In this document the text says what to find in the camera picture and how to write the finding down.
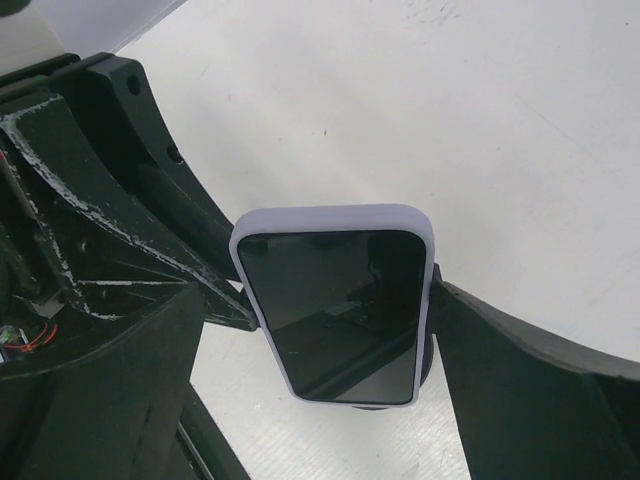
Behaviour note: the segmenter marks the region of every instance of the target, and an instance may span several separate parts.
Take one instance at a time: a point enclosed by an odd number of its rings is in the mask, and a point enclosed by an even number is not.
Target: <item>white floor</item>
[[[638,45],[633,0],[189,0],[122,54],[231,219],[415,205],[446,279],[640,361]],[[468,478],[439,362],[412,408],[310,406],[207,327],[193,382],[255,480]]]

